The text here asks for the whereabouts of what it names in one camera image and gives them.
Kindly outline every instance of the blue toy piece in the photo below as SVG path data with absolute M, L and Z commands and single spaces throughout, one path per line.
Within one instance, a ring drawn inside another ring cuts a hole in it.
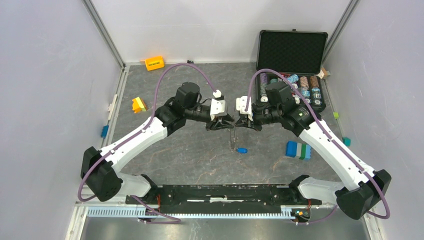
M 342 137 L 341 139 L 343 141 L 343 144 L 346 145 L 346 147 L 350 147 L 351 146 L 351 139 L 348 137 Z
M 106 135 L 108 135 L 108 130 L 109 130 L 109 125 L 104 126 L 103 129 L 101 130 L 100 137 L 106 138 Z
M 308 161 L 311 159 L 311 146 L 295 141 L 288 141 L 285 148 L 287 157 Z
M 239 152 L 241 154 L 247 154 L 248 150 L 246 148 L 239 147 L 239 148 L 237 148 L 237 152 Z

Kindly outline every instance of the cyan block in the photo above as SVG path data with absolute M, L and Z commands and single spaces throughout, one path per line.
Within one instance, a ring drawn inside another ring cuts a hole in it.
M 311 149 L 311 146 L 308 144 L 288 141 L 285 148 L 285 155 L 287 157 L 308 161 L 311 159 Z
M 346 147 L 351 146 L 351 139 L 348 137 L 342 137 L 341 140 L 343 141 L 343 144 L 346 145 Z

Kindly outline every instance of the gray marble floor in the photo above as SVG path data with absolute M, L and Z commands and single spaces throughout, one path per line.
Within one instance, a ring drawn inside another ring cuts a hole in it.
M 237 97 L 247 94 L 249 80 L 256 72 L 254 63 L 197 64 L 225 95 L 228 111 L 235 115 Z M 113 134 L 116 141 L 141 125 L 150 110 L 134 114 L 132 99 L 141 97 L 152 107 L 159 76 L 165 68 L 148 72 L 145 66 L 131 66 L 128 72 L 118 119 Z M 203 99 L 212 97 L 212 91 L 203 77 L 194 69 L 180 66 L 171 70 L 162 81 L 158 106 L 173 97 L 184 82 L 200 86 Z M 323 89 L 327 108 L 321 113 L 337 136 L 340 130 Z M 336 181 L 338 176 L 312 150 L 310 161 L 286 157 L 289 140 L 302 142 L 278 124 L 266 125 L 261 132 L 237 128 L 239 148 L 248 149 L 240 154 L 230 148 L 230 130 L 206 131 L 205 124 L 187 121 L 185 127 L 170 137 L 150 146 L 130 161 L 122 170 L 126 174 L 146 174 L 157 184 L 232 184 L 232 183 L 289 183 L 302 174 L 317 179 Z

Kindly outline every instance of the black foam lid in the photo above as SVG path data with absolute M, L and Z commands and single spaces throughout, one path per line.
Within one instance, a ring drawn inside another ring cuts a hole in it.
M 262 30 L 256 69 L 299 75 L 318 74 L 327 37 L 326 32 Z

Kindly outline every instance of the small blue object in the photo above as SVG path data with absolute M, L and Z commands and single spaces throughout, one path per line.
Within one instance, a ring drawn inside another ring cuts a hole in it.
M 106 138 L 106 135 L 108 135 L 108 130 L 109 130 L 109 125 L 104 126 L 103 129 L 101 130 L 100 137 Z
M 341 139 L 343 141 L 343 144 L 346 145 L 346 147 L 350 147 L 351 146 L 351 139 L 348 137 L 343 137 Z
M 285 155 L 291 158 L 308 161 L 311 159 L 311 146 L 295 141 L 288 141 L 285 148 Z
M 237 152 L 239 152 L 241 154 L 247 154 L 248 150 L 246 148 L 239 147 L 239 148 L 237 148 Z
M 299 81 L 299 76 L 297 76 L 296 74 L 293 74 L 291 76 L 289 76 L 287 78 L 287 80 L 291 83 L 294 84 L 295 82 Z

